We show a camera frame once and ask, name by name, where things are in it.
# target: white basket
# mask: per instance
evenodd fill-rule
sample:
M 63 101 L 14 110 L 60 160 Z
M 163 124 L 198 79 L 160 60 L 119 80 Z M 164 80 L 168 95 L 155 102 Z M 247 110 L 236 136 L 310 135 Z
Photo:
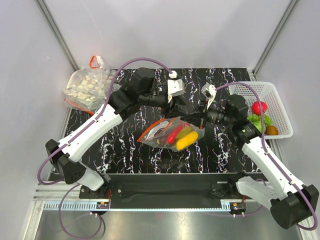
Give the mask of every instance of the white basket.
M 268 106 L 266 113 L 272 120 L 272 125 L 276 127 L 279 135 L 265 135 L 265 139 L 283 139 L 290 138 L 294 134 L 285 107 L 282 104 L 278 91 L 270 82 L 264 81 L 244 81 L 253 88 L 258 94 L 261 101 Z M 257 101 L 255 95 L 243 85 L 229 86 L 230 94 L 241 95 L 245 98 L 245 103 L 248 105 L 248 115 L 252 114 L 251 106 Z

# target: marble surface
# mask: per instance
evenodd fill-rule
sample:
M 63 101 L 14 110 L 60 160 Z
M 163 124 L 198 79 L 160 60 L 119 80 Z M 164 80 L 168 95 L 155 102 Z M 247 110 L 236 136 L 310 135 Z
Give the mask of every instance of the marble surface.
M 121 72 L 117 83 L 130 81 L 135 70 Z M 209 82 L 216 87 L 225 83 L 249 81 L 245 68 L 184 68 L 175 69 L 185 84 L 183 99 L 187 106 L 181 109 L 192 113 L 199 104 L 201 87 Z M 156 80 L 165 83 L 169 78 L 163 69 L 155 70 Z M 224 106 L 229 95 L 227 88 L 217 92 L 216 105 Z M 189 148 L 173 152 L 169 149 L 152 148 L 137 142 L 141 134 L 152 123 L 161 118 L 161 110 L 142 106 L 140 111 L 122 124 L 113 128 L 83 155 L 82 162 L 102 174 L 144 174 L 144 173 L 236 173 L 256 172 L 257 166 L 232 145 L 226 130 L 217 125 L 206 126 L 205 136 Z M 66 135 L 83 124 L 90 115 L 72 110 Z

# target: white backdrop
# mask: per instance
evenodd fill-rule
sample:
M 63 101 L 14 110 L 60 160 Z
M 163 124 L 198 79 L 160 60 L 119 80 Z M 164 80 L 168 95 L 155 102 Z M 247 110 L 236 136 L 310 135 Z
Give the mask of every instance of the white backdrop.
M 73 71 L 34 0 L 1 3 L 0 43 L 0 239 L 18 240 Z
M 294 134 L 280 139 L 288 168 L 320 190 L 320 1 L 300 1 L 258 72 L 276 87 Z M 320 219 L 320 202 L 317 216 Z M 320 227 L 316 230 L 320 237 Z
M 102 55 L 113 68 L 149 57 L 171 68 L 252 69 L 289 2 L 46 0 L 78 64 Z

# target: clear plastic bag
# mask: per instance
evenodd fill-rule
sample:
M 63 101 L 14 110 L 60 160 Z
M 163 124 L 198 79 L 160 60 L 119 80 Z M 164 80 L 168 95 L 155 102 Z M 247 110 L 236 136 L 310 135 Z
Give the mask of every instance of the clear plastic bag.
M 90 68 L 83 68 L 72 74 L 63 92 L 68 107 L 93 114 L 105 102 L 116 71 L 110 72 L 100 56 L 93 56 L 89 65 Z M 119 90 L 120 87 L 114 84 L 112 91 Z
M 204 129 L 182 121 L 180 117 L 162 118 L 148 127 L 138 142 L 153 148 L 165 148 L 179 152 L 203 138 L 204 135 Z

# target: shiny metallic surface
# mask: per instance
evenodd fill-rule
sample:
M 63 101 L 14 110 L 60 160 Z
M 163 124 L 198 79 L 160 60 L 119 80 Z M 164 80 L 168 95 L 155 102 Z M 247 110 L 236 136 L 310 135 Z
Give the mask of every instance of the shiny metallic surface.
M 248 203 L 248 212 L 258 208 Z M 99 226 L 99 220 L 83 211 L 63 211 L 67 230 L 78 237 L 89 237 Z M 254 216 L 219 217 L 208 212 L 107 212 L 102 216 L 101 229 L 94 239 L 101 240 L 300 240 L 297 227 L 282 229 L 263 209 Z M 60 228 L 58 211 L 42 213 L 36 240 L 69 240 Z

